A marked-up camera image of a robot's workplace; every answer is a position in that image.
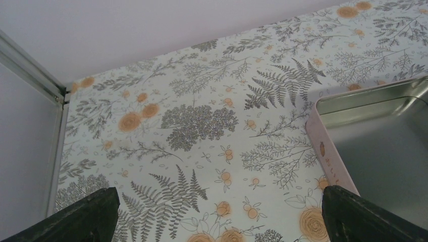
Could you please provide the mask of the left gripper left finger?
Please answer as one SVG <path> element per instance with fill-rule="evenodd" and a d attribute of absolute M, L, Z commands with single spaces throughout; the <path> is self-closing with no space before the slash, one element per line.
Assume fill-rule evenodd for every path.
<path fill-rule="evenodd" d="M 119 205 L 117 189 L 102 188 L 4 241 L 112 241 Z"/>

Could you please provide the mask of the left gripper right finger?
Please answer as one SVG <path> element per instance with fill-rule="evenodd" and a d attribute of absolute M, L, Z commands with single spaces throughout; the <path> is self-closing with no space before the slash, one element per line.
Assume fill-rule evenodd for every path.
<path fill-rule="evenodd" d="M 427 241 L 421 228 L 341 186 L 327 186 L 322 216 L 330 241 Z"/>

